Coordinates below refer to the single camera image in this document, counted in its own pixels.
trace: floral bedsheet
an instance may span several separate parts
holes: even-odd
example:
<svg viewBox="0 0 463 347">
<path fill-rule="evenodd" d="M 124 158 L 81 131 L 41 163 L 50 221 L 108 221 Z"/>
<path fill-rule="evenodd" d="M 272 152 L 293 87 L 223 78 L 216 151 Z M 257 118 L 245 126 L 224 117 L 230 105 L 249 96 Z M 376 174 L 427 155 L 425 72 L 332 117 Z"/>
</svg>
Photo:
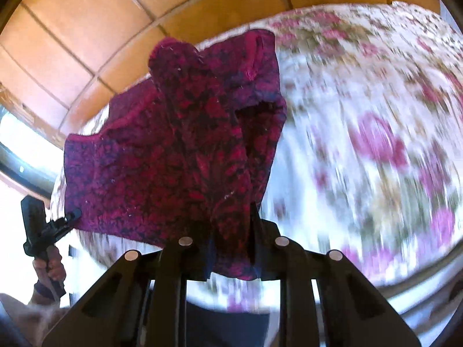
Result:
<svg viewBox="0 0 463 347">
<path fill-rule="evenodd" d="M 261 215 L 305 249 L 340 249 L 376 285 L 400 282 L 463 234 L 463 40 L 416 5 L 323 5 L 228 31 L 276 35 L 288 104 Z M 98 131 L 107 108 L 83 134 Z M 63 214 L 64 174 L 52 214 Z M 156 249 L 79 232 L 95 259 Z M 191 301 L 229 311 L 279 304 L 277 283 L 213 275 Z"/>
</svg>

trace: red garment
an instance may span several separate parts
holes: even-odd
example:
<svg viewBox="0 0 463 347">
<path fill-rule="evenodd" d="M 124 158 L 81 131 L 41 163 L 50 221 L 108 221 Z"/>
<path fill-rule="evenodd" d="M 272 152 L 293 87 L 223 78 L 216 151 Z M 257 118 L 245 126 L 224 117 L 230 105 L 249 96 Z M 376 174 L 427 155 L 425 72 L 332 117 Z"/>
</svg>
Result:
<svg viewBox="0 0 463 347">
<path fill-rule="evenodd" d="M 274 35 L 253 30 L 198 52 L 165 39 L 152 78 L 115 96 L 101 132 L 64 148 L 76 228 L 163 247 L 214 234 L 214 271 L 252 279 L 249 206 L 265 192 L 284 121 Z"/>
</svg>

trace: folded clothing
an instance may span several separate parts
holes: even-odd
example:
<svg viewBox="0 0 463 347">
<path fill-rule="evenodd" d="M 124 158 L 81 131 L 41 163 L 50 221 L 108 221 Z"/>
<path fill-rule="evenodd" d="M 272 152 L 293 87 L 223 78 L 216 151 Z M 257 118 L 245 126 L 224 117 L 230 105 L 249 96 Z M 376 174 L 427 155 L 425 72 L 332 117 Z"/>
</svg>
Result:
<svg viewBox="0 0 463 347">
<path fill-rule="evenodd" d="M 64 148 L 76 228 L 163 247 L 213 236 L 214 271 L 255 277 L 249 206 L 260 204 L 286 119 L 274 35 L 252 30 L 198 52 L 172 38 L 151 78 L 115 96 L 98 134 Z"/>
</svg>

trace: human hand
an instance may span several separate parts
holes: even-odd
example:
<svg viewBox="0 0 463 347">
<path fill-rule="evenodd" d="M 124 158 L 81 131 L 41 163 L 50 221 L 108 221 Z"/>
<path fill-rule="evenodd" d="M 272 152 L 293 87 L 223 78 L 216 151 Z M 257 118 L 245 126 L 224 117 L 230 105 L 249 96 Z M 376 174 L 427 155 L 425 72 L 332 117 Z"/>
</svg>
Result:
<svg viewBox="0 0 463 347">
<path fill-rule="evenodd" d="M 48 275 L 51 280 L 56 282 L 63 282 L 64 279 L 66 279 L 66 270 L 64 270 L 64 265 L 61 262 L 63 258 L 60 255 L 58 248 L 52 247 L 48 249 L 48 257 L 48 273 L 46 272 L 47 263 L 43 259 L 36 258 L 32 262 L 39 282 L 42 284 L 47 283 L 46 277 L 44 277 L 45 275 Z"/>
</svg>

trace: round rivet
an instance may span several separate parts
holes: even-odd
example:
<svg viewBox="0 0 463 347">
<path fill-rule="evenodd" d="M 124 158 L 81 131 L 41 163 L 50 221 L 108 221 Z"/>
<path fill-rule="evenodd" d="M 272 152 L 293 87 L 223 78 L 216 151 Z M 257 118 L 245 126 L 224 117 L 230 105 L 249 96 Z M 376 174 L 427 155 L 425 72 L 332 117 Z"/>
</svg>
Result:
<svg viewBox="0 0 463 347">
<path fill-rule="evenodd" d="M 193 239 L 190 236 L 183 236 L 182 238 L 179 239 L 178 243 L 182 247 L 188 247 L 191 244 L 193 244 Z"/>
<path fill-rule="evenodd" d="M 277 237 L 275 239 L 275 244 L 279 247 L 286 247 L 287 245 L 289 245 L 289 239 L 284 236 Z"/>
<path fill-rule="evenodd" d="M 124 258 L 127 260 L 127 261 L 135 261 L 138 256 L 140 256 L 140 253 L 138 253 L 136 250 L 129 250 L 128 252 L 126 252 L 126 254 L 124 255 Z"/>
<path fill-rule="evenodd" d="M 328 254 L 333 261 L 341 261 L 343 254 L 339 250 L 332 250 Z"/>
</svg>

